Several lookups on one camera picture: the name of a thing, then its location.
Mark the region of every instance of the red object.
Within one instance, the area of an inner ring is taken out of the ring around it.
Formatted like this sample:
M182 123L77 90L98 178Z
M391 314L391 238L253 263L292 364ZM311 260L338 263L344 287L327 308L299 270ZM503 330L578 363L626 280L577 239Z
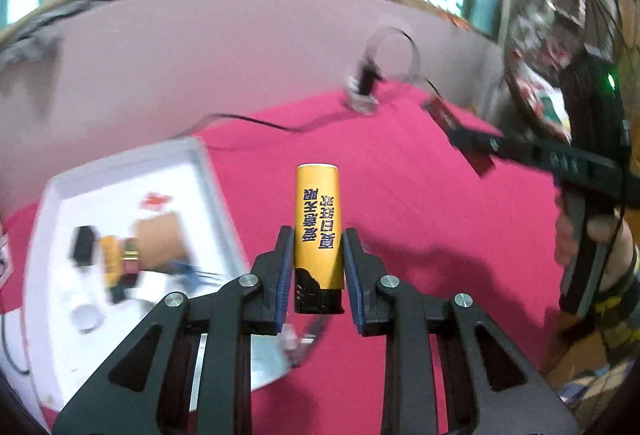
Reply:
M280 226L293 224L297 166L336 164L344 227L356 227L390 273L436 296L470 294L540 364L561 278L553 261L551 177L496 160L481 179L420 108L426 92L402 84L381 89L373 116L347 110L341 92L257 115L317 127L302 134L246 122L201 132L248 258L273 249ZM490 129L454 113L465 126ZM24 264L33 219L27 208L7 221L10 240L21 243L12 245L22 254L17 265ZM309 360L254 393L256 435L380 432L385 340L359 337L346 296L342 302L346 313L332 318ZM300 332L308 318L289 310ZM437 392L443 432L442 384Z
M174 198L168 195L160 195L159 193L147 193L144 200L140 202L142 209L161 212L164 206L171 202Z

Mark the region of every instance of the table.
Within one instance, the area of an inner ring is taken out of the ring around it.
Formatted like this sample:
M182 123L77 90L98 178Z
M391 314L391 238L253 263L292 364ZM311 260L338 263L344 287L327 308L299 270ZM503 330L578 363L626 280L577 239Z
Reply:
M337 91L258 114L306 126L304 133L229 122L197 134L248 259L270 251L279 227L293 224L297 166L336 164L344 227L356 227L390 273L436 296L470 294L540 364L561 277L553 262L551 178L497 161L479 179L420 108L423 91L397 83L381 88L376 115L351 113ZM487 128L462 110L456 114ZM13 244L28 238L33 216L27 208L8 221L17 264L26 246ZM254 393L255 434L334 435L345 426L358 435L379 432L385 342L359 338L346 296L344 305L346 313L333 318L301 368ZM290 320L297 329L306 322L292 314ZM438 396L442 401L442 391Z

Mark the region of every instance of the yellow lighter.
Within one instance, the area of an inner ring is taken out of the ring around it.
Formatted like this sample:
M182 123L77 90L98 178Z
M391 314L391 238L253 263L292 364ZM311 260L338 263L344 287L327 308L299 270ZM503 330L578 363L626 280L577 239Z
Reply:
M342 226L336 166L298 167L294 252L296 312L343 313Z

